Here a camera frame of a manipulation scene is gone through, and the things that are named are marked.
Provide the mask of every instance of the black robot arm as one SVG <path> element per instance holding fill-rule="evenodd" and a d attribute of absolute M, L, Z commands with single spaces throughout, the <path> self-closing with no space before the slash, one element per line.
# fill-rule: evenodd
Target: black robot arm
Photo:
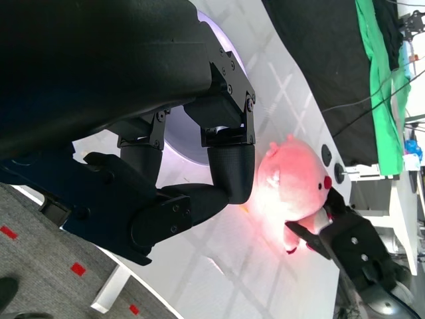
<path fill-rule="evenodd" d="M 255 93 L 187 0 L 3 1 L 0 181 L 45 197 L 57 225 L 141 265 L 152 246 L 248 200 Z M 184 105 L 214 185 L 157 189 L 164 127 Z M 120 158 L 73 159 L 107 129 Z"/>

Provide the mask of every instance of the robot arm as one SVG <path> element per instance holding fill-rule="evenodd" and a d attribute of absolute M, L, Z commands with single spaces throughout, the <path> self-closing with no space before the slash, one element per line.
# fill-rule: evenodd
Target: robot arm
<path fill-rule="evenodd" d="M 57 225 L 147 265 L 155 243 L 249 198 L 255 92 L 187 0 L 4 1 L 0 21 L 0 181 L 44 194 Z M 155 186 L 179 105 L 214 185 Z M 75 161 L 72 141 L 103 129 L 120 158 Z"/>
<path fill-rule="evenodd" d="M 329 191 L 325 210 L 333 222 L 318 235 L 294 222 L 286 225 L 307 245 L 327 259 L 331 259 L 349 278 L 353 288 L 375 312 L 380 314 L 418 315 L 400 298 L 395 296 L 397 285 L 410 276 L 396 264 L 386 250 L 371 222 L 345 205 L 335 189 Z"/>

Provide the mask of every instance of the pink plush toy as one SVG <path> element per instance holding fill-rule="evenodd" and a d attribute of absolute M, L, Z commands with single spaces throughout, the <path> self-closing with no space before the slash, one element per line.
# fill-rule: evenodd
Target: pink plush toy
<path fill-rule="evenodd" d="M 299 237 L 293 234 L 284 221 L 299 221 L 311 232 L 317 233 L 329 219 L 323 204 L 332 187 L 332 179 L 316 153 L 305 142 L 288 136 L 278 145 L 270 144 L 270 150 L 261 161 L 256 174 L 252 200 L 261 207 L 264 215 L 282 225 L 283 244 L 288 253 L 299 245 Z M 252 205 L 248 202 L 248 211 Z"/>

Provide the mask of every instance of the green fabric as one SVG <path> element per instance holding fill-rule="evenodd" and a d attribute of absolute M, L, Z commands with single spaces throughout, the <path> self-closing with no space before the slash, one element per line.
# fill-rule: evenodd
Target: green fabric
<path fill-rule="evenodd" d="M 356 7 L 363 45 L 371 62 L 371 106 L 375 107 L 391 95 L 392 81 L 395 90 L 397 90 L 406 84 L 408 79 L 404 75 L 401 54 L 400 70 L 396 70 L 394 74 L 391 73 L 388 54 L 375 17 L 372 0 L 356 0 Z M 409 91 L 410 86 L 408 85 L 396 94 L 402 128 L 404 127 L 404 113 Z M 389 98 L 372 111 L 381 175 L 397 175 L 403 170 L 404 148 L 392 116 L 390 101 Z"/>

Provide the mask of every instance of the shoe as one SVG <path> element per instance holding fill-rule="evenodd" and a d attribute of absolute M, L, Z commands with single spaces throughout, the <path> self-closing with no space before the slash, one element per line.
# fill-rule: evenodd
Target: shoe
<path fill-rule="evenodd" d="M 18 281 L 14 278 L 0 278 L 0 314 L 15 297 L 18 286 Z"/>

